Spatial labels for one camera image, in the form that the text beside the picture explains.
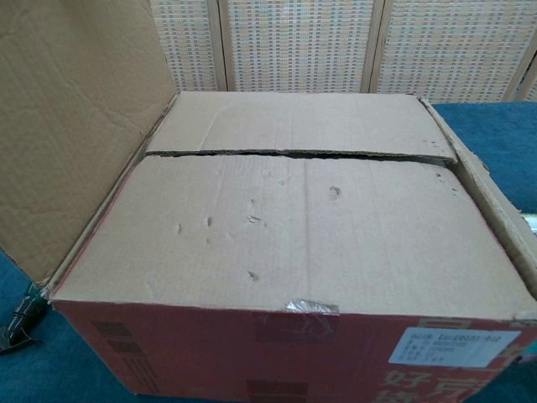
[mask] crease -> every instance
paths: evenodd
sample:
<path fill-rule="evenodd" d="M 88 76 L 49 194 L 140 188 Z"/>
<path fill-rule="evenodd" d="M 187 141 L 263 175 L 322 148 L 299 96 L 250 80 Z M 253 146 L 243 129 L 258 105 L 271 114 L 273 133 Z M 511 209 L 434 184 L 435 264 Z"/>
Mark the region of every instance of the crease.
<path fill-rule="evenodd" d="M 211 124 L 209 124 L 209 128 L 207 129 L 207 132 L 205 134 L 205 137 L 203 138 L 203 140 L 201 141 L 201 145 L 198 147 L 198 150 L 199 151 L 202 151 L 203 150 L 203 147 L 205 146 L 205 143 L 207 142 L 207 140 L 209 139 L 209 135 L 211 134 L 211 131 L 212 129 L 214 128 L 215 126 L 215 122 L 216 120 L 225 112 L 227 111 L 228 109 L 231 109 L 232 107 L 234 107 L 234 105 L 229 105 L 227 107 L 224 107 L 221 111 L 219 111 L 211 120 Z"/>
<path fill-rule="evenodd" d="M 304 160 L 304 228 L 305 228 L 305 273 L 307 296 L 311 297 L 311 272 L 310 272 L 310 203 L 308 188 L 308 161 Z"/>

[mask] clear tape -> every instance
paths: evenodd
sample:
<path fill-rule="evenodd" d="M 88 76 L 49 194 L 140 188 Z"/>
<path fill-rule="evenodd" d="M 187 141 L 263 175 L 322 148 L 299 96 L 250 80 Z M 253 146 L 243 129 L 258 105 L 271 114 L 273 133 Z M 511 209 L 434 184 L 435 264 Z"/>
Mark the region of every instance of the clear tape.
<path fill-rule="evenodd" d="M 287 309 L 287 311 L 303 313 L 339 313 L 339 306 L 337 305 L 321 304 L 320 302 L 302 300 L 300 298 L 289 301 L 285 304 L 285 309 Z"/>

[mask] metal object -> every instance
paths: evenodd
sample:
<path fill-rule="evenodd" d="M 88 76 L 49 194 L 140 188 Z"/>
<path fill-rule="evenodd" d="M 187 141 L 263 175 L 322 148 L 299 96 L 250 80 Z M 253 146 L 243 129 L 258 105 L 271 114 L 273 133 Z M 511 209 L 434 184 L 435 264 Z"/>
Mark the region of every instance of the metal object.
<path fill-rule="evenodd" d="M 46 313 L 47 301 L 40 295 L 40 289 L 30 284 L 24 298 L 13 311 L 13 319 L 7 327 L 0 327 L 0 355 L 40 343 L 29 336 L 30 330 Z"/>

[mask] white label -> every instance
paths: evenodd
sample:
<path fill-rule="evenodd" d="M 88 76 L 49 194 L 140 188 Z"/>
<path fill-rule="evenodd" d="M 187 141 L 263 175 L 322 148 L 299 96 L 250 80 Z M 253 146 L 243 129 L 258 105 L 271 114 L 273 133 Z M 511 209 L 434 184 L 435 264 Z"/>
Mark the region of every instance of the white label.
<path fill-rule="evenodd" d="M 407 327 L 390 364 L 485 368 L 520 332 Z"/>

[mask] woven panel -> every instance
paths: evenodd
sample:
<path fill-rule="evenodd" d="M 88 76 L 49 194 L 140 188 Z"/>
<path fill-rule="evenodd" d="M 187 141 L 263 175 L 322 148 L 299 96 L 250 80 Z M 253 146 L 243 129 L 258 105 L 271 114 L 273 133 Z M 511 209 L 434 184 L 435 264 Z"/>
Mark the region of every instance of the woven panel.
<path fill-rule="evenodd" d="M 237 91 L 358 92 L 373 0 L 229 0 Z"/>
<path fill-rule="evenodd" d="M 216 90 L 206 0 L 151 0 L 177 91 Z"/>
<path fill-rule="evenodd" d="M 535 0 L 395 0 L 378 92 L 500 101 L 537 26 Z"/>

